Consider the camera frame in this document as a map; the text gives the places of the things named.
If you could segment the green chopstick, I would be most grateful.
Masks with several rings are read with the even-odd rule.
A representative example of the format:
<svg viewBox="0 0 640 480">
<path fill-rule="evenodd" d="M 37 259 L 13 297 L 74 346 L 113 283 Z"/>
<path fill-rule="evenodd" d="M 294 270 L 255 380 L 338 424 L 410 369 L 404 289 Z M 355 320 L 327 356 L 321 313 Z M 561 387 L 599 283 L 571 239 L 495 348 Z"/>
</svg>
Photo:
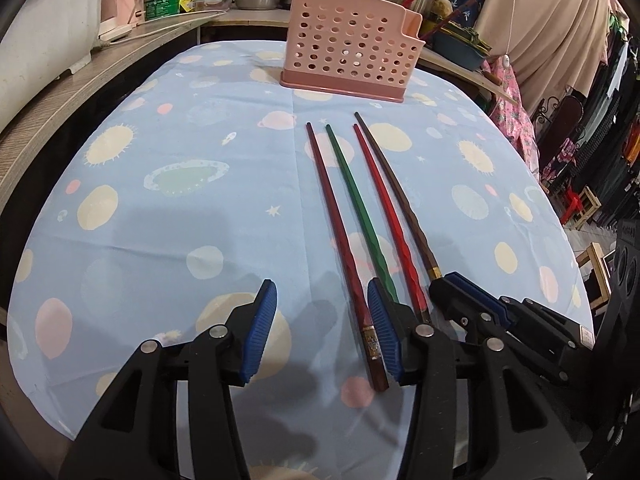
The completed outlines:
<svg viewBox="0 0 640 480">
<path fill-rule="evenodd" d="M 349 169 L 346 156 L 343 153 L 340 142 L 338 142 L 337 140 L 337 135 L 334 133 L 330 125 L 326 125 L 326 134 L 329 137 L 334 155 L 341 170 L 342 177 L 347 186 L 347 192 L 349 194 L 350 200 L 352 201 L 352 206 L 355 209 L 364 241 L 366 242 L 367 248 L 369 249 L 369 254 L 372 259 L 375 274 L 382 281 L 385 289 L 393 298 L 393 300 L 398 300 L 395 283 L 392 279 L 392 276 L 390 275 L 390 271 L 388 270 L 387 261 L 382 252 L 380 243 L 378 242 L 378 236 L 375 233 L 375 229 L 367 211 L 367 207 L 364 204 L 356 180 L 352 175 L 352 170 Z"/>
</svg>

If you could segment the blue planet-print tablecloth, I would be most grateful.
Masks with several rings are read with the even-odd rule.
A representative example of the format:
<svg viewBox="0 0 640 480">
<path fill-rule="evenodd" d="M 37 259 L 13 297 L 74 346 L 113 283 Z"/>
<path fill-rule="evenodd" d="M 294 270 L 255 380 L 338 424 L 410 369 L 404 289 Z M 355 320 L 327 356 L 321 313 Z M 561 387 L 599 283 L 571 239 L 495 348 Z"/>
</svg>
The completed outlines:
<svg viewBox="0 0 640 480">
<path fill-rule="evenodd" d="M 374 266 L 336 155 L 409 294 L 362 154 L 363 119 L 444 272 L 589 325 L 561 223 L 502 133 L 461 90 L 415 72 L 401 103 L 282 87 L 277 41 L 177 55 L 93 127 L 38 214 L 9 304 L 9 359 L 66 437 L 143 341 L 189 341 L 274 281 L 258 373 L 233 405 L 257 479 L 391 479 L 409 388 L 375 393 L 316 167 L 340 205 L 360 280 Z"/>
</svg>

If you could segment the brown chopstick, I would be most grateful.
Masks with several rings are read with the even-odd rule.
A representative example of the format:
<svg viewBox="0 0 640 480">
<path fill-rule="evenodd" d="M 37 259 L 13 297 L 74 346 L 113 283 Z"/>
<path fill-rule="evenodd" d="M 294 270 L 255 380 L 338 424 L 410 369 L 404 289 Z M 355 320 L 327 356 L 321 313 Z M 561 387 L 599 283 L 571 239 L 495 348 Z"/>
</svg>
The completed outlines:
<svg viewBox="0 0 640 480">
<path fill-rule="evenodd" d="M 441 278 L 442 271 L 440 270 L 435 255 L 433 254 L 431 247 L 428 244 L 424 231 L 420 226 L 418 217 L 413 212 L 408 197 L 400 182 L 398 181 L 392 166 L 390 166 L 390 163 L 384 155 L 382 148 L 380 148 L 380 146 L 378 145 L 378 141 L 375 140 L 370 128 L 363 120 L 362 116 L 358 112 L 355 112 L 354 115 L 356 121 L 358 122 L 358 125 L 360 125 L 360 128 L 369 141 L 372 150 L 375 152 L 375 156 L 378 159 L 378 162 L 380 163 L 384 171 L 385 177 L 394 192 L 400 210 L 402 211 L 402 214 L 404 215 L 405 220 L 408 224 L 409 231 L 413 237 L 414 242 L 416 243 L 416 248 L 418 248 L 418 252 L 422 259 L 428 278 L 431 281 Z"/>
</svg>

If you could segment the pink perforated utensil holder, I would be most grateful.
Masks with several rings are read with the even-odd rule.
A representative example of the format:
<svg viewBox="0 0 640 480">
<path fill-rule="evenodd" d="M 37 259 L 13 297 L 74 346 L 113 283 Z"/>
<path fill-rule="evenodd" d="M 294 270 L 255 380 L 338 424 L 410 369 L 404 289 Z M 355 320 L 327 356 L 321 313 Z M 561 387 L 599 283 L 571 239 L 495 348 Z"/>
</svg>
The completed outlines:
<svg viewBox="0 0 640 480">
<path fill-rule="evenodd" d="M 422 15 L 386 0 L 292 0 L 282 86 L 400 103 Z"/>
</svg>

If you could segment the clear plastic food container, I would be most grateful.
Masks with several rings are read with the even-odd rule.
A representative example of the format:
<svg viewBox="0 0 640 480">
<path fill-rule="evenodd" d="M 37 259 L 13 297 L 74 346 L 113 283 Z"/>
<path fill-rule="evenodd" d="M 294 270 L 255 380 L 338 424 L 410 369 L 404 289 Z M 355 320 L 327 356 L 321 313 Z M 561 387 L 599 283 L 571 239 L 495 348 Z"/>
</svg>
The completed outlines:
<svg viewBox="0 0 640 480">
<path fill-rule="evenodd" d="M 193 10 L 195 12 L 226 12 L 235 0 L 192 0 Z"/>
</svg>

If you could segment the pink floral garment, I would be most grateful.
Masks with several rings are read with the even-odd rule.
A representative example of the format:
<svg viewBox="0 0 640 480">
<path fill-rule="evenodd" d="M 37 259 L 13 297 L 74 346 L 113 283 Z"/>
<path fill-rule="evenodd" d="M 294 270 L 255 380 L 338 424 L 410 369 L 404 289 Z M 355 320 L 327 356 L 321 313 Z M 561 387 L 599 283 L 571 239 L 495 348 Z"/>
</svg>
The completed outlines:
<svg viewBox="0 0 640 480">
<path fill-rule="evenodd" d="M 489 118 L 518 152 L 528 170 L 539 179 L 539 152 L 535 129 L 523 106 L 520 86 L 510 58 L 501 55 L 490 62 L 484 61 L 482 70 L 494 76 L 502 90 L 512 99 L 512 102 L 503 98 L 496 99 L 496 105 Z"/>
</svg>

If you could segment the blue bowl with vegetables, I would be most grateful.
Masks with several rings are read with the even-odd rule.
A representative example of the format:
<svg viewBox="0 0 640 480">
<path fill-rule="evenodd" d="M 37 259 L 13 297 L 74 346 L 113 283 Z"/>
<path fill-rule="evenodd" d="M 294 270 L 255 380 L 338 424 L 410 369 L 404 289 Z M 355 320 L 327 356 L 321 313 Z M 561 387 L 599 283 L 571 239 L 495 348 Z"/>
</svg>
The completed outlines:
<svg viewBox="0 0 640 480">
<path fill-rule="evenodd" d="M 491 46 L 480 39 L 475 29 L 448 23 L 432 39 L 433 50 L 466 70 L 478 70 L 488 58 Z"/>
</svg>

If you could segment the maroon chopstick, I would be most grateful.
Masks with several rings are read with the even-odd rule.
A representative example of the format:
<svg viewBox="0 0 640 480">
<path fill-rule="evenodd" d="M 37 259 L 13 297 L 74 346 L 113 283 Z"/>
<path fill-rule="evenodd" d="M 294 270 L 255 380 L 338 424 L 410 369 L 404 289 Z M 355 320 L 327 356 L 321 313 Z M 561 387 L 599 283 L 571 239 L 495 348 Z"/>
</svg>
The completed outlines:
<svg viewBox="0 0 640 480">
<path fill-rule="evenodd" d="M 439 32 L 446 24 L 461 15 L 464 10 L 470 8 L 471 6 L 475 6 L 476 4 L 477 0 L 465 0 L 465 2 L 462 3 L 461 6 L 458 6 L 457 9 L 454 9 L 451 13 L 440 20 L 431 30 L 424 34 L 421 39 L 423 41 L 430 40 L 436 34 L 436 32 Z"/>
</svg>

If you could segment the white dish rack bin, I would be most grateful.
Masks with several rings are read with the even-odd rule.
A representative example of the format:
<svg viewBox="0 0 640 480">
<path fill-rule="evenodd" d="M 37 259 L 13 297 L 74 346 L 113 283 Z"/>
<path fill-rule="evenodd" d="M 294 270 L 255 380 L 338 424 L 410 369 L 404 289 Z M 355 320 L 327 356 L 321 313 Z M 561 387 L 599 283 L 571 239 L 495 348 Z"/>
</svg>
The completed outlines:
<svg viewBox="0 0 640 480">
<path fill-rule="evenodd" d="M 91 61 L 101 0 L 26 0 L 1 40 L 1 125 L 66 70 Z"/>
</svg>

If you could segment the beige curtain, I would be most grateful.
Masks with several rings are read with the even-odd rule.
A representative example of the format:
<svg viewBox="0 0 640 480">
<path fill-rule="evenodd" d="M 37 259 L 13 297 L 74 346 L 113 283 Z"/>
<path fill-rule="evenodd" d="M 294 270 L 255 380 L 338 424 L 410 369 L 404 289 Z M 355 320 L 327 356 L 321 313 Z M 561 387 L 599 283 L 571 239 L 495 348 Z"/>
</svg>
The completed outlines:
<svg viewBox="0 0 640 480">
<path fill-rule="evenodd" d="M 492 56 L 509 58 L 532 114 L 567 89 L 588 96 L 608 52 L 611 16 L 629 26 L 618 0 L 485 0 L 475 29 Z"/>
</svg>

